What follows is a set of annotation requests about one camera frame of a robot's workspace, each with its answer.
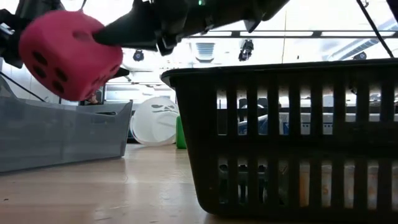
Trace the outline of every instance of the blue object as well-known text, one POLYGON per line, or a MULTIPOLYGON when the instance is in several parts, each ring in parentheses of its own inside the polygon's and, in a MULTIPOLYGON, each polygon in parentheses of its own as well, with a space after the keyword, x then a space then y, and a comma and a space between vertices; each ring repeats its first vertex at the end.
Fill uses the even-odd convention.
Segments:
POLYGON ((134 136, 132 135, 131 130, 129 129, 129 134, 127 135, 128 139, 134 139, 134 136))
MULTIPOLYGON (((258 130, 259 134, 266 135, 268 134, 268 116, 261 116, 258 118, 258 130)), ((238 134, 239 135, 246 135, 248 134, 248 122, 242 121, 238 124, 238 134)))

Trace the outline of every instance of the basket rim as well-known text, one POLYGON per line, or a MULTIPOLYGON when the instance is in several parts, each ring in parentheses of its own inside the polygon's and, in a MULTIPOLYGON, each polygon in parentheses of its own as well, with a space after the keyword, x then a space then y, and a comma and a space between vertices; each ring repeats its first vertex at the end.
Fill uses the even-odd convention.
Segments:
POLYGON ((386 66, 398 65, 398 58, 382 58, 371 60, 347 60, 334 62, 304 62, 304 63, 278 63, 267 65, 234 65, 225 67, 210 67, 210 68, 176 68, 167 70, 161 74, 160 79, 169 87, 174 89, 171 85, 170 79, 185 75, 213 75, 214 73, 242 73, 245 72, 263 72, 267 70, 301 70, 306 69, 326 69, 336 67, 372 67, 372 66, 386 66))

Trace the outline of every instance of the green bottle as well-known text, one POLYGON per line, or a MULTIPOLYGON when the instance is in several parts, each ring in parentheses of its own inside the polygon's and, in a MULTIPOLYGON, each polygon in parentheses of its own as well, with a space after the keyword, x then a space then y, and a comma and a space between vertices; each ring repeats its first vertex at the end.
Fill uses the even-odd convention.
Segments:
POLYGON ((177 145, 177 149, 187 149, 187 144, 185 143, 184 131, 182 129, 181 116, 177 117, 177 125, 176 125, 176 133, 175 133, 175 144, 177 145))

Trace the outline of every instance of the dice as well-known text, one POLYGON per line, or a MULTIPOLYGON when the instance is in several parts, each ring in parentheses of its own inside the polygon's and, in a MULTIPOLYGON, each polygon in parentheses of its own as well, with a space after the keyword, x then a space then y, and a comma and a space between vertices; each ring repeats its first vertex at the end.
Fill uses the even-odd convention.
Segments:
POLYGON ((118 71, 119 46, 101 45, 92 33, 104 27, 82 12, 52 11, 23 31, 19 54, 31 74, 51 92, 85 100, 118 71))

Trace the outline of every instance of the white wall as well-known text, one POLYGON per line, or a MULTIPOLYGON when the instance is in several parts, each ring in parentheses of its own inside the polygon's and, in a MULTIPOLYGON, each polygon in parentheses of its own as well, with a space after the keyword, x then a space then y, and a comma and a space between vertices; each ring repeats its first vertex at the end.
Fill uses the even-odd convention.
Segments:
MULTIPOLYGON (((58 103, 59 97, 52 92, 50 92, 46 87, 42 86, 30 72, 24 66, 22 69, 13 67, 5 62, 2 62, 1 71, 5 73, 8 77, 13 79, 18 84, 22 85, 26 89, 30 90, 32 93, 35 93, 37 96, 41 97, 41 99, 45 100, 48 103, 58 103)), ((15 93, 18 98, 29 99, 29 100, 39 100, 30 93, 21 89, 19 86, 13 84, 5 78, 8 82, 11 90, 15 93)))

